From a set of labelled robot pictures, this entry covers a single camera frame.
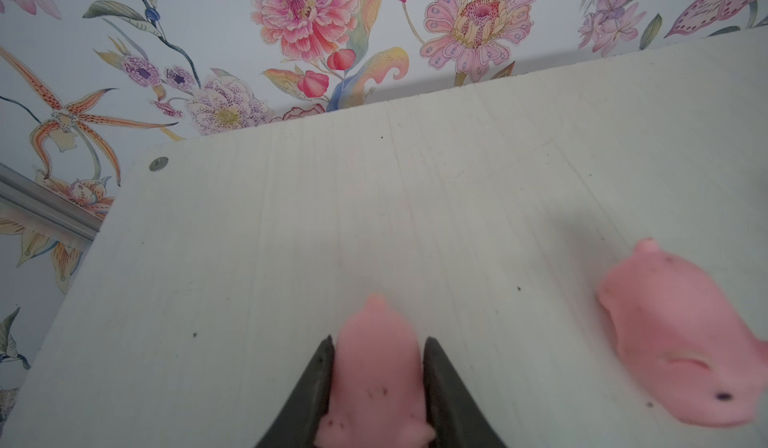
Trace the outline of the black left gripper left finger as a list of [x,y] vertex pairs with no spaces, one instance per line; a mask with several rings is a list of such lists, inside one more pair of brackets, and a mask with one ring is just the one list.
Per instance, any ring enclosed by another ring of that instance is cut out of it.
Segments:
[[327,413],[335,348],[331,336],[323,339],[277,417],[256,448],[312,448]]

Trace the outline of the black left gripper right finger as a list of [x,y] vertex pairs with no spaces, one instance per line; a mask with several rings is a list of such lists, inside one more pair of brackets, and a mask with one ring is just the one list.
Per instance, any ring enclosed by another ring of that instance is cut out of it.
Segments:
[[507,447],[434,337],[428,337],[424,345],[423,384],[427,421],[435,431],[429,447]]

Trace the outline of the pink pig toy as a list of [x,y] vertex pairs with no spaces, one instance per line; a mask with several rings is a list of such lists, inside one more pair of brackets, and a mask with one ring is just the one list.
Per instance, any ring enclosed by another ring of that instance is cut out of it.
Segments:
[[755,419],[767,391],[767,343],[702,268],[645,238],[597,296],[618,358],[674,418],[714,428]]
[[314,445],[420,448],[435,437],[414,330],[385,298],[372,295],[339,332],[328,411]]

